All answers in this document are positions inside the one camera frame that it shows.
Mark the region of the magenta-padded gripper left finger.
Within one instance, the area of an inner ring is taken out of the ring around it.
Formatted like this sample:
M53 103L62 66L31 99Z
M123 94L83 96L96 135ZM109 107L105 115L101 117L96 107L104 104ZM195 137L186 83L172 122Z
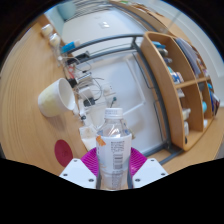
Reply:
M99 189L101 181L96 149L91 149L81 159L73 158L60 177L84 188Z

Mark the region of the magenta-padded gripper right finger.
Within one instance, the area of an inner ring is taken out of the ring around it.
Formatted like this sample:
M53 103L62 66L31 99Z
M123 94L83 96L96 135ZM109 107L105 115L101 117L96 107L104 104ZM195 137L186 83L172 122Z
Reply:
M155 158L147 159L138 150L132 148L129 159L128 188L141 188L163 177L168 173Z

